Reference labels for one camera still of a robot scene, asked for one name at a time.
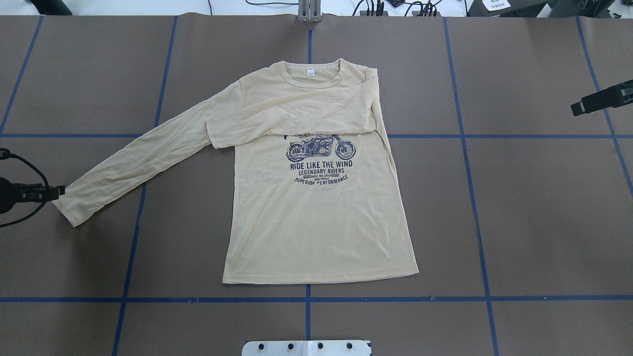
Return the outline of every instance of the motorcycle graphic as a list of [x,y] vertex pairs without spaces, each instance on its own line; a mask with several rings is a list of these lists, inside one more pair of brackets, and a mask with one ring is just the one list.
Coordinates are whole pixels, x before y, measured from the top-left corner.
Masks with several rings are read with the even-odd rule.
[[332,145],[336,140],[334,152],[341,160],[348,160],[356,154],[356,147],[351,141],[343,140],[339,135],[316,135],[301,142],[290,142],[285,156],[290,162],[298,162],[307,157],[329,157]]

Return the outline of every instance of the shirt hem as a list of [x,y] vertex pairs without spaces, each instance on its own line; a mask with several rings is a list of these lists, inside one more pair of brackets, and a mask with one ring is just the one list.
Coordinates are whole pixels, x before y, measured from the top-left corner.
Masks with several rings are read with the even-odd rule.
[[419,273],[417,265],[405,269],[391,271],[373,271],[347,273],[344,275],[326,276],[288,276],[280,274],[250,274],[250,273],[224,273],[222,283],[224,284],[327,284],[327,283],[352,283],[376,281],[379,279],[389,279],[411,276]]

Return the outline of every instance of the long-sleeve t-shirt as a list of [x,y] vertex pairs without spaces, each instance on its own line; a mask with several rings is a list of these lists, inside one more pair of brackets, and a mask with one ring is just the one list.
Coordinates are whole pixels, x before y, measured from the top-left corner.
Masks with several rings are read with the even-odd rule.
[[224,283],[339,283],[418,272],[377,71],[343,59],[281,61],[240,78],[132,141],[54,204],[77,226],[209,144],[235,146]]

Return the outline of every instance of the blue tape line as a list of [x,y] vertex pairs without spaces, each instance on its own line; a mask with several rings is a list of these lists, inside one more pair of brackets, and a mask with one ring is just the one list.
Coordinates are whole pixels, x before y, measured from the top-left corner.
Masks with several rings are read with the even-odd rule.
[[[488,285],[488,274],[486,271],[486,258],[484,256],[484,244],[481,239],[481,230],[479,228],[479,215],[477,214],[477,201],[475,200],[475,190],[473,188],[472,175],[470,173],[470,161],[468,160],[468,149],[466,147],[466,137],[464,135],[464,123],[461,117],[460,97],[457,91],[457,80],[455,78],[455,67],[453,64],[453,54],[451,52],[451,39],[448,32],[448,22],[446,17],[442,17],[444,21],[444,36],[446,37],[446,50],[448,52],[448,63],[451,70],[451,80],[453,82],[453,96],[455,98],[455,108],[457,110],[457,121],[460,126],[461,150],[464,155],[464,164],[466,165],[466,177],[468,179],[468,190],[470,192],[470,204],[475,218],[475,228],[477,231],[477,242],[479,244],[479,262],[481,264],[481,274],[484,281],[484,292],[486,297],[490,297],[490,287]],[[495,356],[499,356],[499,346],[497,343],[497,332],[494,326],[494,315],[492,313],[492,303],[486,302],[488,309],[488,321],[490,324],[490,334],[492,338],[492,350]]]
[[302,296],[226,298],[127,298],[127,303],[305,303]]
[[116,334],[115,334],[115,342],[112,346],[112,356],[116,356],[118,354],[118,343],[121,340],[121,329],[123,329],[123,316],[125,315],[125,302],[121,303],[121,308],[119,309],[119,319],[116,322]]
[[308,63],[312,63],[312,29],[308,30]]
[[0,303],[120,303],[121,298],[75,297],[75,296],[4,296]]
[[315,296],[313,303],[391,303],[391,302],[431,302],[430,296]]
[[132,277],[132,267],[134,266],[134,255],[136,253],[136,244],[139,240],[139,231],[141,229],[141,214],[143,213],[143,206],[145,205],[145,195],[147,192],[147,186],[143,183],[143,189],[141,190],[141,200],[139,202],[139,210],[136,214],[136,225],[134,226],[134,237],[132,238],[132,247],[130,249],[130,258],[127,263],[127,272],[125,274],[125,285],[123,286],[123,298],[121,301],[121,309],[119,311],[119,319],[116,324],[115,344],[112,348],[112,356],[116,356],[118,353],[118,343],[121,338],[121,330],[123,327],[123,318],[125,317],[125,304],[127,302],[127,294],[130,290],[130,279]]
[[130,249],[130,259],[127,263],[127,273],[125,274],[125,286],[123,287],[123,301],[127,298],[127,293],[130,290],[130,279],[132,278],[132,267],[134,266],[134,255],[136,254],[136,245],[139,240],[139,231],[141,229],[141,215],[143,214],[143,207],[145,205],[145,195],[147,193],[147,185],[143,183],[143,189],[141,190],[141,200],[139,202],[139,210],[136,213],[136,225],[134,226],[134,238],[132,238],[132,247]]
[[[582,43],[582,50],[585,53],[585,59],[587,60],[589,73],[591,73],[591,79],[594,82],[594,87],[596,88],[596,91],[600,91],[600,86],[598,85],[598,80],[596,79],[596,73],[594,72],[593,65],[591,65],[591,59],[589,57],[589,52],[587,51],[587,44],[585,43],[585,35],[582,32],[582,25],[580,24],[579,16],[576,16],[576,26],[578,26],[578,34],[580,35],[580,42]],[[605,114],[606,124],[609,127],[609,131],[611,132],[611,138],[613,138],[613,145],[615,146],[615,151],[618,154],[618,159],[620,160],[620,166],[622,166],[624,179],[626,180],[627,186],[629,187],[629,193],[631,197],[633,198],[633,184],[631,183],[629,170],[627,169],[627,165],[624,162],[624,157],[622,156],[622,151],[620,150],[620,144],[618,143],[618,139],[615,135],[615,130],[613,129],[613,125],[611,124],[611,117],[609,117],[609,113],[606,109],[603,109],[602,112]]]
[[458,139],[461,136],[453,134],[390,134],[387,137],[390,139]]
[[20,73],[18,74],[18,78],[15,80],[15,85],[13,86],[13,92],[11,92],[11,97],[9,98],[9,103],[6,105],[6,110],[4,111],[4,117],[2,118],[2,123],[0,123],[0,134],[2,134],[2,132],[4,131],[4,126],[6,125],[6,121],[9,119],[9,112],[11,112],[11,106],[13,106],[13,100],[15,99],[15,94],[18,93],[18,87],[20,86],[20,82],[22,81],[22,75],[24,75],[24,69],[26,69],[27,67],[28,59],[31,57],[31,52],[33,52],[35,39],[37,38],[37,34],[39,33],[40,28],[42,27],[43,20],[44,20],[44,17],[40,16],[39,21],[37,22],[37,26],[35,28],[35,32],[33,33],[33,38],[31,38],[31,44],[28,45],[27,55],[26,57],[24,57],[24,62],[22,62]]
[[137,138],[142,134],[1,134],[14,138]]
[[311,306],[311,300],[312,300],[312,285],[311,284],[306,284],[306,340],[312,340],[312,320],[311,320],[311,314],[312,314],[312,306]]
[[587,52],[587,46],[585,44],[585,35],[582,32],[582,26],[580,26],[580,17],[576,16],[576,26],[578,26],[578,34],[580,35],[580,42],[582,43],[582,50],[585,52],[585,59],[587,60],[587,65],[589,66],[589,73],[591,74],[591,80],[594,82],[594,87],[596,91],[600,91],[600,86],[598,86],[598,80],[596,78],[596,74],[593,70],[593,66],[591,65],[591,60],[589,59],[589,52]]
[[[518,295],[518,296],[268,296],[126,298],[125,303],[450,303],[450,302],[552,302],[561,300],[633,300],[633,295]],[[121,303],[123,298],[4,296],[0,303]]]
[[633,300],[633,295],[528,295],[492,296],[492,302],[547,302],[557,300]]
[[465,134],[467,139],[610,139],[609,135],[487,135]]
[[160,87],[160,96],[158,97],[158,108],[156,109],[156,120],[154,121],[154,127],[160,124],[160,113],[163,108],[163,97],[165,96],[165,86],[167,85],[167,75],[169,73],[169,62],[172,58],[173,37],[176,34],[176,24],[178,23],[178,16],[173,17],[172,24],[172,36],[169,40],[169,48],[167,49],[167,60],[165,61],[165,72],[163,73],[163,83]]

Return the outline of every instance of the shirt sleeve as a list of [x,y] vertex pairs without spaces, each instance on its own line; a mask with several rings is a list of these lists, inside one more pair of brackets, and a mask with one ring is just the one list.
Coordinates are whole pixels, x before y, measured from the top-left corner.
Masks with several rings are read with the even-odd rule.
[[138,137],[66,188],[53,204],[72,226],[211,143],[205,121],[244,105],[239,81]]
[[353,87],[319,89],[246,105],[206,121],[215,148],[238,146],[264,135],[360,134],[375,131],[372,105],[378,77]]

